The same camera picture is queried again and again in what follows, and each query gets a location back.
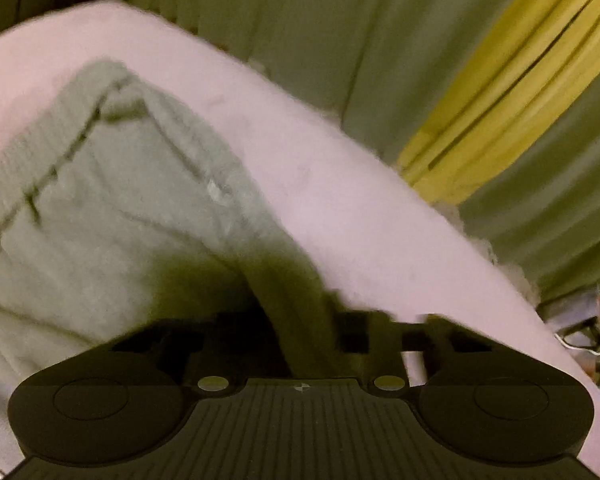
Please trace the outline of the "green curtain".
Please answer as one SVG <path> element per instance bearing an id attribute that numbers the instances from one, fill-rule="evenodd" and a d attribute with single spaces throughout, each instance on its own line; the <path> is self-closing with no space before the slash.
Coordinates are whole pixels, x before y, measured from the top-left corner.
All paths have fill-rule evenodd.
<path id="1" fill-rule="evenodd" d="M 249 63 L 396 169 L 514 0 L 129 0 Z M 544 300 L 600 288 L 600 74 L 512 166 L 455 205 Z"/>

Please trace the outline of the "pink bed sheet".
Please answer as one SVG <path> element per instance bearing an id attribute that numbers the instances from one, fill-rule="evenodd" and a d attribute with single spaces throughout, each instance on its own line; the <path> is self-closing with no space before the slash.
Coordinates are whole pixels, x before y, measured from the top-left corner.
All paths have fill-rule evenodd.
<path id="1" fill-rule="evenodd" d="M 0 35 L 0 154 L 101 60 L 177 99 L 228 144 L 328 299 L 408 322 L 445 314 L 579 373 L 501 272 L 374 155 L 251 68 L 127 4 L 75 6 Z"/>

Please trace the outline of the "yellow curtain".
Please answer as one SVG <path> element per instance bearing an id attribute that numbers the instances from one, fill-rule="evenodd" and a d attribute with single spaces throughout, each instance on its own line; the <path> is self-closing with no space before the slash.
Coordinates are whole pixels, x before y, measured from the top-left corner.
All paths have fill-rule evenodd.
<path id="1" fill-rule="evenodd" d="M 557 122 L 600 74 L 600 0 L 514 0 L 404 146 L 396 169 L 458 205 Z"/>

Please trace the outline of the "grey sweatpants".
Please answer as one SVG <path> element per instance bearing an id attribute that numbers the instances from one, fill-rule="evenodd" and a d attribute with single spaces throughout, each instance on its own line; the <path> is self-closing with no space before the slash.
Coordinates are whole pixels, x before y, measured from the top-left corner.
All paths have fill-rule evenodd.
<path id="1" fill-rule="evenodd" d="M 124 65 L 84 66 L 0 154 L 0 469 L 23 379 L 223 311 L 270 322 L 296 374 L 347 368 L 320 274 L 228 144 Z"/>

